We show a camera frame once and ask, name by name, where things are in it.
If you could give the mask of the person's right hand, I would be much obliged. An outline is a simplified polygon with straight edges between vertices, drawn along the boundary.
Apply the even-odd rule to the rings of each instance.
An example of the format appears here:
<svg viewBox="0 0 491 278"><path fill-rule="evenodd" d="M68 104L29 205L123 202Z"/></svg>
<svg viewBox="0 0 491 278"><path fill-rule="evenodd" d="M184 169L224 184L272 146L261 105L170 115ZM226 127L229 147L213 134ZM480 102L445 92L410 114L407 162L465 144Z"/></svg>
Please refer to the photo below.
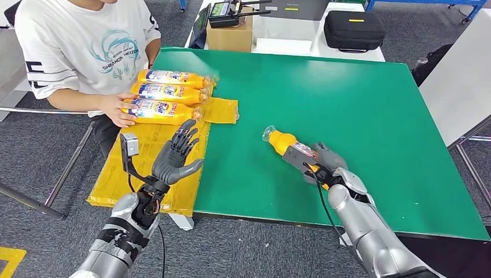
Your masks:
<svg viewBox="0 0 491 278"><path fill-rule="evenodd" d="M127 128L135 124L136 116L130 115L124 112L124 109L128 111L136 109L137 106L125 102L127 99L133 99L133 94L111 94L102 95L98 101L98 108L100 111L106 114L107 117L118 127Z"/></svg>

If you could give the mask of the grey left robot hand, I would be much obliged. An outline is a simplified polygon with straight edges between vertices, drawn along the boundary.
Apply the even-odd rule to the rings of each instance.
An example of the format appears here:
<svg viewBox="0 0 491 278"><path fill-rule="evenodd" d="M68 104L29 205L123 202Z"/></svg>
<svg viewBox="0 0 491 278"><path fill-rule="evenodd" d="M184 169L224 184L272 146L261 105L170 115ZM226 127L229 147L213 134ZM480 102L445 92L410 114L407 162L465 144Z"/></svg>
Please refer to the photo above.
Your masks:
<svg viewBox="0 0 491 278"><path fill-rule="evenodd" d="M167 185L177 183L188 177L203 165L203 159L198 158L186 165L186 159L193 147L199 142L193 136L198 129L195 128L194 119L186 120L174 133L171 139L166 141L152 165L152 175Z"/></svg>

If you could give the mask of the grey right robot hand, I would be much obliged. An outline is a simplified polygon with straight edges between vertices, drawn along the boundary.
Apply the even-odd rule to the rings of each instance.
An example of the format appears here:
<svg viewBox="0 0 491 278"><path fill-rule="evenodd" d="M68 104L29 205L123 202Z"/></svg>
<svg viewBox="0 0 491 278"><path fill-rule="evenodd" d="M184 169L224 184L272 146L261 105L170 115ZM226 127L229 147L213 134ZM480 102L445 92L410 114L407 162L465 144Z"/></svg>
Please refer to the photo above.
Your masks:
<svg viewBox="0 0 491 278"><path fill-rule="evenodd" d="M317 162L314 166L310 165L314 173L309 170L304 172L304 181L308 184L316 185L314 178L317 177L321 187L325 190L329 190L331 185L340 184L345 186L346 183L341 176L333 176L334 170L339 167L346 170L349 169L345 160L323 142L313 144L310 149L314 152Z"/></svg>

